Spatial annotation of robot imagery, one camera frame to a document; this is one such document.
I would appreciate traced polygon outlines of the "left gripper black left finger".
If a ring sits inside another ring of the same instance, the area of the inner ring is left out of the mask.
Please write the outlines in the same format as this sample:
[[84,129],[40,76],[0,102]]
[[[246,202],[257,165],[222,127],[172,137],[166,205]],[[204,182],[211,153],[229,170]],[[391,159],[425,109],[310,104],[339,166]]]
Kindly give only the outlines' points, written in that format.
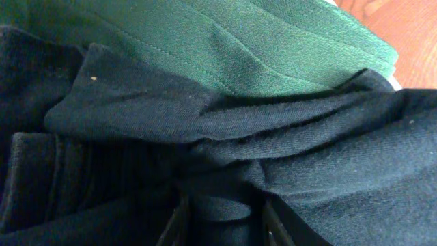
[[189,198],[182,196],[156,246],[186,246],[190,216]]

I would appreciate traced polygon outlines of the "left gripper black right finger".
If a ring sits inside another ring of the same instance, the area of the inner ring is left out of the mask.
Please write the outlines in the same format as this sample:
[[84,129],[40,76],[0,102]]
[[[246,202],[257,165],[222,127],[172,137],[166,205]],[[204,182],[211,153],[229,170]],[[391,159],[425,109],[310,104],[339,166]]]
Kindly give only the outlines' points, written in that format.
[[262,221],[265,246],[332,246],[279,197],[266,200]]

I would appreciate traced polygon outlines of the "dark navy cloth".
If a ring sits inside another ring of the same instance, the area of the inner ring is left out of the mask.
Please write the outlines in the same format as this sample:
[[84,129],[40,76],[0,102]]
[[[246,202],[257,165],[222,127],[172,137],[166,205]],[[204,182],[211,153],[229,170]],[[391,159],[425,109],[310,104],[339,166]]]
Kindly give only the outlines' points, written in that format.
[[191,199],[189,245],[260,245],[267,200],[305,245],[436,244],[436,92],[360,72],[334,92],[224,96],[92,45],[54,133],[123,145]]

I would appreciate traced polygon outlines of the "clear plastic storage bin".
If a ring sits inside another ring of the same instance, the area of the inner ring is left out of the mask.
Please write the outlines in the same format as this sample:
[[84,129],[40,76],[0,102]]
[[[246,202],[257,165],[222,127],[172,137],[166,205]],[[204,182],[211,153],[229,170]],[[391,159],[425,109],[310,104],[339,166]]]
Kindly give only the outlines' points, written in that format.
[[[337,7],[337,4],[335,3],[334,0],[325,0],[325,2]],[[396,90],[396,91],[402,90],[402,86],[399,84],[399,82],[397,81],[397,79],[393,75],[391,77],[389,77],[387,79],[387,81],[391,84],[391,86],[393,87],[394,90]]]

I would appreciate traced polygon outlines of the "green cloth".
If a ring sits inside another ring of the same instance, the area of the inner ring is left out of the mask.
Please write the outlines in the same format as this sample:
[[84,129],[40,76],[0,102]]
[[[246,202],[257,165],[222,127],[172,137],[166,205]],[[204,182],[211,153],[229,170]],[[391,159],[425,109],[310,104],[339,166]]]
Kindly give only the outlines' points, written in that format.
[[332,89],[397,51],[323,0],[1,0],[1,23],[62,44],[109,46],[225,94]]

